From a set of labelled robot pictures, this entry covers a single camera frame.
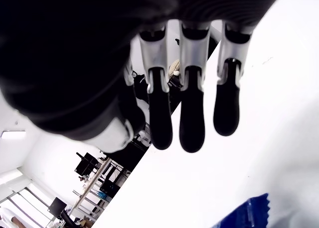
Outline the right robot hand black silver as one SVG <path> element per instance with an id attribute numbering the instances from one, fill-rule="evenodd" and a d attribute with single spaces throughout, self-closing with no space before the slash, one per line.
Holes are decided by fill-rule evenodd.
<path id="1" fill-rule="evenodd" d="M 182 148 L 205 140 L 203 83 L 209 31 L 222 21 L 213 123 L 239 123 L 240 78 L 251 36 L 276 0 L 0 0 L 0 90 L 38 128 L 94 146 L 124 149 L 143 129 L 130 62 L 141 43 L 153 145 L 172 142 L 167 23 L 179 21 Z"/>

